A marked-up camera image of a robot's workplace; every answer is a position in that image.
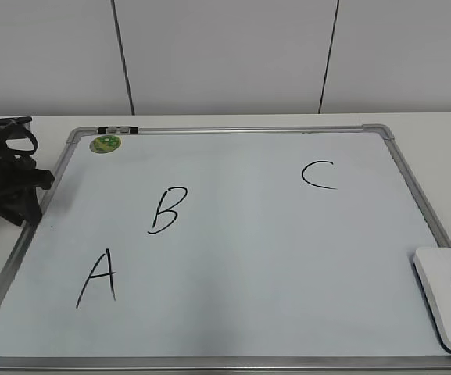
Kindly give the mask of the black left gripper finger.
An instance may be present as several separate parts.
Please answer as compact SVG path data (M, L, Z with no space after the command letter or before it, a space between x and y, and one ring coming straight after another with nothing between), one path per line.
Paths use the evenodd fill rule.
M42 218L42 211L34 187L0 197L0 217L10 223L21 226L24 222L37 225Z
M50 170L32 169L26 172L26 184L29 187L50 190L55 181L55 176Z

